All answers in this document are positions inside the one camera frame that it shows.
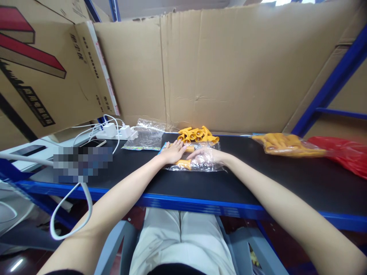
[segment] workbench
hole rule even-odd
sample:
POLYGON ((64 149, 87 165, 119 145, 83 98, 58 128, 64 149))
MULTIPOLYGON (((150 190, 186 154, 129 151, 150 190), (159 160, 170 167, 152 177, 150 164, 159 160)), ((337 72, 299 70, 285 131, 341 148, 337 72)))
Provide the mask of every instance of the workbench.
MULTIPOLYGON (((165 133, 164 142, 178 134, 165 133)), ((108 140, 104 146, 115 147, 108 140)), ((230 153, 288 188, 321 213, 336 228, 367 232, 367 181, 326 158, 293 159, 264 153, 262 145, 248 137, 220 136, 221 150, 230 153)), ((90 177, 88 186, 97 201, 127 175, 157 155, 157 151, 118 149, 107 169, 90 177)), ((193 172, 161 170, 137 202, 139 206, 160 207, 240 217, 270 219, 254 195, 227 171, 193 172)), ((29 179, 13 182, 35 204, 52 213, 56 203, 45 195, 65 196, 72 184, 53 182, 52 168, 45 168, 29 179)), ((85 199, 81 187, 70 198, 85 199)), ((76 220, 59 210, 57 219, 71 228, 76 220)))

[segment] hand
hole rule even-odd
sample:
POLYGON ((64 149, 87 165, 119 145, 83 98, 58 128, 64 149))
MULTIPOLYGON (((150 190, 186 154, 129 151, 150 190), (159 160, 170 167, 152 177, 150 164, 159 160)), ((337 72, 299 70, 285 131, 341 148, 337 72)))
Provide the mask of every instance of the hand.
POLYGON ((225 164, 225 160, 230 156, 228 153, 218 151, 210 147, 204 147, 199 150, 195 150, 186 159, 195 159, 197 162, 212 162, 213 164, 225 164))
POLYGON ((158 155, 164 160, 164 164, 174 164, 179 161, 182 155, 185 153, 187 146, 182 146, 184 143, 182 141, 176 140, 173 144, 167 142, 167 146, 158 155))

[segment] blue metal rack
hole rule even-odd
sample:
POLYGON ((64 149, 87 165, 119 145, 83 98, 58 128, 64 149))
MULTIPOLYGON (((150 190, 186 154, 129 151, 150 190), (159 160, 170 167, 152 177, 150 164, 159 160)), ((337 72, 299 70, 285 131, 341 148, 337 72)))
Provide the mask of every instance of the blue metal rack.
POLYGON ((328 109, 327 107, 348 82, 351 76, 359 68, 367 57, 367 25, 358 35, 344 57, 341 59, 335 70, 331 73, 324 86, 318 92, 310 106, 302 115, 292 134, 303 137, 312 125, 318 120, 322 113, 342 115, 352 118, 367 120, 367 115, 340 110, 328 109))
MULTIPOLYGON (((116 0, 109 0, 114 21, 120 21, 119 8, 116 0)), ((85 0, 85 3, 96 22, 100 22, 91 0, 85 0)), ((337 95, 352 74, 357 70, 361 63, 367 57, 367 26, 359 34, 356 41, 347 51, 338 66, 335 68, 325 85, 310 104, 300 121, 297 123, 293 133, 303 136, 321 113, 331 113, 337 115, 350 116, 354 118, 367 119, 367 115, 351 113, 339 110, 328 109, 332 99, 337 95)), ((27 196, 41 209, 52 214, 56 203, 48 195, 65 196, 72 188, 71 185, 40 183, 27 180, 30 173, 19 171, 9 161, 0 159, 0 179, 8 182, 17 190, 27 196)), ((92 199, 98 200, 107 190, 99 188, 90 188, 92 199)), ((77 188, 70 197, 84 199, 84 192, 81 187, 77 188)), ((143 194, 138 205, 162 207, 167 209, 186 210, 194 212, 210 213, 215 215, 227 215, 232 217, 243 217, 252 219, 268 219, 269 216, 263 207, 257 205, 231 204, 218 201, 205 201, 198 199, 143 194)), ((332 213, 320 213, 334 226, 339 229, 367 232, 367 217, 339 215, 332 213)), ((76 220, 69 214, 59 209, 56 219, 62 222, 68 228, 73 228, 76 220)))

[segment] small packet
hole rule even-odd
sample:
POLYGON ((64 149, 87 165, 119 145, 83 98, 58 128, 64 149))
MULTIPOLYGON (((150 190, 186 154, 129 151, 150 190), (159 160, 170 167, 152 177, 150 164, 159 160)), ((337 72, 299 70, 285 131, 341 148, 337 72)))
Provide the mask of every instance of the small packet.
POLYGON ((323 157, 327 151, 293 134, 268 133, 251 138, 262 144, 266 154, 286 157, 323 157))
POLYGON ((137 125, 134 127, 134 130, 138 132, 138 137, 128 140, 122 148, 136 151, 159 151, 165 128, 166 125, 164 123, 139 118, 137 125))
MULTIPOLYGON (((187 148, 185 153, 182 155, 182 159, 172 165, 166 165, 164 169, 170 171, 199 171, 199 172, 214 172, 224 170, 223 165, 215 163, 213 155, 210 151, 196 156, 192 160, 187 160, 186 158, 196 150, 202 148, 213 148, 220 150, 219 142, 213 144, 212 142, 192 142, 186 144, 187 148)), ((158 155, 167 147, 167 142, 163 145, 161 151, 158 155)))

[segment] blue table edge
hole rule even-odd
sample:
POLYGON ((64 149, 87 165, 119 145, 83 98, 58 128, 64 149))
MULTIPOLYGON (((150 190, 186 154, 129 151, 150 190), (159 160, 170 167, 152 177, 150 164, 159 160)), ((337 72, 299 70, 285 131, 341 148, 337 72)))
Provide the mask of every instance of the blue table edge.
MULTIPOLYGON (((73 185, 60 183, 43 183, 38 181, 20 180, 11 183, 14 187, 21 189, 25 194, 43 194, 54 196, 65 196, 74 187, 73 185)), ((92 199, 97 201, 108 189, 89 188, 92 199)), ((84 191, 79 186, 70 195, 71 198, 85 199, 84 191)), ((175 197, 167 195, 157 195, 143 193, 138 200, 138 206, 159 207, 180 211, 191 211, 208 213, 214 215, 224 215, 229 217, 247 218, 253 220, 271 220, 270 215, 261 205, 239 204, 222 201, 209 201, 203 199, 193 199, 187 197, 175 197)), ((350 230, 354 232, 367 232, 367 217, 335 214, 329 212, 319 212, 331 224, 340 230, 350 230)))

